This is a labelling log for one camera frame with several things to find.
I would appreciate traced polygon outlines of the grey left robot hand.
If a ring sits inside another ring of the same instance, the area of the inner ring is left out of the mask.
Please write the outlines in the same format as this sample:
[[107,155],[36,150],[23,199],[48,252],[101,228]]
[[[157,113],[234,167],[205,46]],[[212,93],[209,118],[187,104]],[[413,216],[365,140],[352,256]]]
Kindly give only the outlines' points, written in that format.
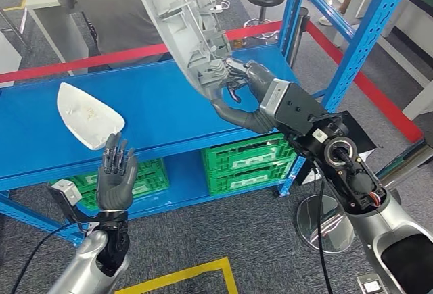
[[101,210],[127,210],[133,202],[132,188],[138,162],[134,149],[126,150],[120,132],[110,134],[98,167],[97,202]]

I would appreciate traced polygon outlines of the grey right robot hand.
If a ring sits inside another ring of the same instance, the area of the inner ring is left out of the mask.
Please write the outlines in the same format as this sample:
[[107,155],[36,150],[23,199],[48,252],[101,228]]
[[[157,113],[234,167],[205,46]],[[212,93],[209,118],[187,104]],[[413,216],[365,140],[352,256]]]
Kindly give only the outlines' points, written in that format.
[[[224,60],[224,64],[229,70],[229,79],[224,84],[230,97],[237,103],[240,103],[241,100],[236,94],[236,91],[248,86],[260,104],[275,78],[268,68],[255,61],[243,63],[229,57]],[[257,134],[266,134],[275,127],[275,121],[273,118],[268,118],[258,108],[253,112],[235,109],[228,106],[221,97],[212,100],[211,104],[223,120]]]

